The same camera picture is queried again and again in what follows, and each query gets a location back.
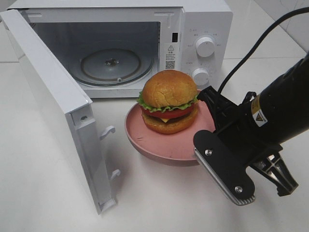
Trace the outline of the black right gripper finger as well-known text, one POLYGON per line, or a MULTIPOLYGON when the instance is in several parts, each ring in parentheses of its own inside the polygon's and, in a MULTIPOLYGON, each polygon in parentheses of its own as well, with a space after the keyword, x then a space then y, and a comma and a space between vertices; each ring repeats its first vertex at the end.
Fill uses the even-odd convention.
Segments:
POLYGON ((279 152, 253 163, 252 168, 277 186, 279 196, 290 195, 298 187, 279 152))

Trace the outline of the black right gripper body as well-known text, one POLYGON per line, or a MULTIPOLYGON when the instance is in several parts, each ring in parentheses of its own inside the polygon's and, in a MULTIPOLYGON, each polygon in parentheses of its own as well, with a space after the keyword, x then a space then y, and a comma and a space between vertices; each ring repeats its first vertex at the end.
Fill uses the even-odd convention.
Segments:
POLYGON ((197 150, 213 169, 266 169, 280 159, 282 147, 267 142, 257 133, 251 112, 257 94, 248 92, 240 105, 234 104, 213 87, 202 90, 198 99, 205 102, 215 124, 215 131, 197 132, 197 150))

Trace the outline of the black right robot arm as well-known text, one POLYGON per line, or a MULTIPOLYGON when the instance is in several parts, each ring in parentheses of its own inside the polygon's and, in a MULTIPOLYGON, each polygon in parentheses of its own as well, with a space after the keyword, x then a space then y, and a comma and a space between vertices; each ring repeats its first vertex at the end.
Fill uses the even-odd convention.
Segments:
POLYGON ((280 156, 282 143, 309 128, 309 59, 305 57, 261 93, 248 92, 234 104, 208 87, 205 102, 215 131, 193 138, 197 160, 236 205, 254 201, 255 186, 246 169, 253 168, 277 187, 279 196, 298 186, 280 156))

